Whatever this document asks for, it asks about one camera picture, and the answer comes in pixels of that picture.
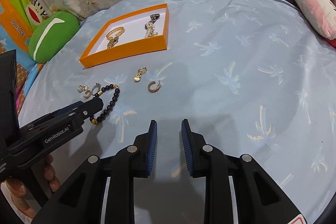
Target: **screw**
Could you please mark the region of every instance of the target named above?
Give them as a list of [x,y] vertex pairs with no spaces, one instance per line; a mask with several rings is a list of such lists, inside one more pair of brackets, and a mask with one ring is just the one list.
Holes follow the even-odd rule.
[[211,145],[204,145],[202,147],[202,149],[205,151],[205,152],[211,152],[213,150],[213,147]]
[[90,156],[87,160],[88,160],[89,163],[94,164],[95,162],[98,161],[98,157],[97,156]]
[[138,150],[138,148],[135,145],[131,145],[129,147],[127,147],[127,151],[130,153],[134,153]]
[[252,160],[252,157],[248,154],[244,154],[241,158],[246,162],[250,162]]

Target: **beaded bracelet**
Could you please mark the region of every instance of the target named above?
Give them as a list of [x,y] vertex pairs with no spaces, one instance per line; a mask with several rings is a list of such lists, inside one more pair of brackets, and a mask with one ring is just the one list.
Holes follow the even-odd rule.
[[100,114],[100,116],[98,116],[96,119],[94,118],[94,116],[90,117],[90,122],[92,122],[93,124],[97,124],[99,122],[102,122],[106,119],[106,117],[108,115],[110,115],[110,112],[112,112],[114,106],[116,105],[116,102],[118,101],[118,97],[119,97],[119,93],[120,93],[120,89],[117,85],[107,85],[106,87],[101,88],[101,90],[99,90],[94,96],[95,97],[99,97],[100,95],[102,95],[105,91],[107,90],[114,90],[114,94],[112,97],[112,101],[110,101],[110,104],[107,106],[107,108],[103,111],[102,114]]

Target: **gold bracelet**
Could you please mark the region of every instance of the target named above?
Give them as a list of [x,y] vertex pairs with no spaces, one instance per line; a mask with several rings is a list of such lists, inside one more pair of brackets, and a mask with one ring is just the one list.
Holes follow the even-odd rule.
[[106,35],[106,39],[109,40],[109,43],[107,44],[107,48],[112,48],[115,44],[118,43],[119,37],[125,32],[124,27],[118,27],[110,31]]

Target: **cartoon monkey face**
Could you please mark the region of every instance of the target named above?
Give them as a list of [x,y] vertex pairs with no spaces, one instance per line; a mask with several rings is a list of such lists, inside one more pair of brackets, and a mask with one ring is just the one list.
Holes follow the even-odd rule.
[[33,0],[34,4],[28,4],[26,6],[26,14],[30,21],[35,25],[38,26],[42,23],[43,18],[42,16],[48,16],[43,7],[37,0]]

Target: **pink pillow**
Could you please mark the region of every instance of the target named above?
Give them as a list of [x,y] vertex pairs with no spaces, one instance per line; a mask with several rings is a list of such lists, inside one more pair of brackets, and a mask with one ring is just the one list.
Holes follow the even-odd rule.
[[323,37],[336,38],[336,7],[330,0],[295,0],[314,29]]

